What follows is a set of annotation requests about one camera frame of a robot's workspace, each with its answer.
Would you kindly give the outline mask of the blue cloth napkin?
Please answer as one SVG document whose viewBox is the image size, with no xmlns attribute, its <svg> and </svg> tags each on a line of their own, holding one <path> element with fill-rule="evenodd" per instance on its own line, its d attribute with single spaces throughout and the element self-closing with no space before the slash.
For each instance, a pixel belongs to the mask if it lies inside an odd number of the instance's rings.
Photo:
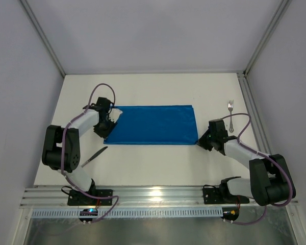
<svg viewBox="0 0 306 245">
<path fill-rule="evenodd" d="M 198 131 L 191 105 L 118 106 L 122 111 L 105 144 L 195 145 Z"/>
</svg>

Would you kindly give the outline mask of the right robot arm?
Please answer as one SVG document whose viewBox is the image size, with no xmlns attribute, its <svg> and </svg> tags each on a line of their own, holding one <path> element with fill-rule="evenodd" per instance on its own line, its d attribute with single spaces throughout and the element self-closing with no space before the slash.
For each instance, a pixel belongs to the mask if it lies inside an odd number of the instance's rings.
<svg viewBox="0 0 306 245">
<path fill-rule="evenodd" d="M 248 179 L 230 177 L 221 180 L 219 191 L 226 202 L 241 196 L 255 200 L 260 206 L 284 206 L 296 197 L 285 158 L 280 154 L 259 152 L 236 136 L 230 136 L 222 119 L 209 121 L 208 129 L 196 144 L 208 151 L 216 150 L 249 170 Z"/>
</svg>

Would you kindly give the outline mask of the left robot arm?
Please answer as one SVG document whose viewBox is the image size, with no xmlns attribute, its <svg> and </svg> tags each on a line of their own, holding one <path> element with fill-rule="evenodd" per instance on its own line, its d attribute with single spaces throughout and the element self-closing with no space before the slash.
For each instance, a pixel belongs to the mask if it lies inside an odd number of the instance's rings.
<svg viewBox="0 0 306 245">
<path fill-rule="evenodd" d="M 58 171 L 77 191 L 94 197 L 95 182 L 80 165 L 80 138 L 87 131 L 107 139 L 117 125 L 122 111 L 105 97 L 85 106 L 82 112 L 65 126 L 50 125 L 46 129 L 41 161 L 50 169 Z"/>
</svg>

